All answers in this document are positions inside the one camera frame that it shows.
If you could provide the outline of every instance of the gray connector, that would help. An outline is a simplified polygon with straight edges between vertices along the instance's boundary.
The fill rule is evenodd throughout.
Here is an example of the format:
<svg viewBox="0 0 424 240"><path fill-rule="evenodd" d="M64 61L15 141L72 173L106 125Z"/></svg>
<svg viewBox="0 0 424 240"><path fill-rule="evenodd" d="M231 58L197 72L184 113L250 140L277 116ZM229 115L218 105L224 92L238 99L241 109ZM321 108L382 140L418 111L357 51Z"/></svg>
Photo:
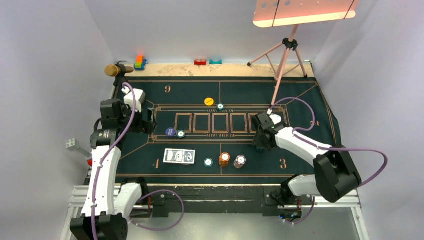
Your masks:
<svg viewBox="0 0 424 240"><path fill-rule="evenodd" d="M78 151L80 154L84 155L87 159L92 158L92 154L89 153L84 148L80 147L80 142L75 138L66 140L66 149L71 151L71 152L72 151Z"/></svg>

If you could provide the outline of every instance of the dark green mat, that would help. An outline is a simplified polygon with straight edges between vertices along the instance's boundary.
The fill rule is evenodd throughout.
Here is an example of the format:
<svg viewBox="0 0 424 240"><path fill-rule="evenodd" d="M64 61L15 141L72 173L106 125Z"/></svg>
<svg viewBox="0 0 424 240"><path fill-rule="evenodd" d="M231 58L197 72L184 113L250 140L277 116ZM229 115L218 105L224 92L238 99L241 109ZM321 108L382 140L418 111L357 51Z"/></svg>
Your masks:
<svg viewBox="0 0 424 240"><path fill-rule="evenodd" d="M312 174L313 168L301 158L283 149L259 152L251 146L255 135L250 116L266 112L276 81L271 77L128 77L134 88L146 93L143 109L156 109L158 127L154 135L129 133L117 168L117 182L126 177L146 177L149 184L279 184L295 174ZM120 91L115 97L123 98ZM285 77L277 100L299 97L308 102L317 125L306 136L319 142L340 145L339 124L333 116L313 77ZM206 98L225 104L218 112L216 104L206 106ZM275 108L275 114L292 127L308 127L312 116L300 102L287 101ZM186 137L168 137L167 128L185 130ZM165 148L195 150L195 164L163 163ZM228 167L221 168L221 152L231 155ZM237 169L237 155L247 159ZM214 160L206 168L204 159Z"/></svg>

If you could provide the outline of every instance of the white wall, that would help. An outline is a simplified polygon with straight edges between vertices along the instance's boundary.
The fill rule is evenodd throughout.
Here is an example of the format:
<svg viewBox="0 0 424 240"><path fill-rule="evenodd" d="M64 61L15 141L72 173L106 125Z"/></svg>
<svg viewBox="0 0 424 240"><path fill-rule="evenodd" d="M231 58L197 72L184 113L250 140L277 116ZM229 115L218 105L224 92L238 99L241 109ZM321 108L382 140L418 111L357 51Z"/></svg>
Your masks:
<svg viewBox="0 0 424 240"><path fill-rule="evenodd" d="M0 1L0 239L59 239L110 63L83 0Z"/></svg>
<svg viewBox="0 0 424 240"><path fill-rule="evenodd" d="M253 24L256 0L85 0L117 60L190 63L221 57L242 63L288 38L291 26L259 28ZM314 59L335 22L305 24L296 39L304 60ZM270 54L275 64L283 49ZM289 61L296 61L291 53Z"/></svg>
<svg viewBox="0 0 424 240"><path fill-rule="evenodd" d="M314 70L340 123L343 144L389 157L386 170L359 189L371 239L424 234L424 1L362 1L366 15L340 21ZM352 154L368 178L382 163Z"/></svg>

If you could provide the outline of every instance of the tripod clamp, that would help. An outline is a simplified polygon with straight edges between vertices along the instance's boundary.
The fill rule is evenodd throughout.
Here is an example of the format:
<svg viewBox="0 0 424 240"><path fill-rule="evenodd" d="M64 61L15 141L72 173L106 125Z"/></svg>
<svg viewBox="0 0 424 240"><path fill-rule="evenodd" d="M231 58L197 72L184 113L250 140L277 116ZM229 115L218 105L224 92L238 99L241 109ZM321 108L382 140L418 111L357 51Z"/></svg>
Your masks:
<svg viewBox="0 0 424 240"><path fill-rule="evenodd" d="M284 38L282 40L282 44L284 44L285 47L288 48L288 49L290 49L290 50L293 49L293 51L296 51L296 49L299 46L298 41L296 41L295 39L293 39L293 41L289 41L288 38Z"/></svg>

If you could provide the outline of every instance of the playing card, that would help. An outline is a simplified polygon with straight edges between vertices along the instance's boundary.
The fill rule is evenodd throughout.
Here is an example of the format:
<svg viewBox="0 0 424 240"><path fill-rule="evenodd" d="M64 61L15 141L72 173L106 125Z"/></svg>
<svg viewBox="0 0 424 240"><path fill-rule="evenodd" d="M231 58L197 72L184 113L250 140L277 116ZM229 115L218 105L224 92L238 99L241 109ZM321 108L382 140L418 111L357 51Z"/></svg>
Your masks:
<svg viewBox="0 0 424 240"><path fill-rule="evenodd" d="M168 164L194 164L195 150L165 148L163 162Z"/></svg>

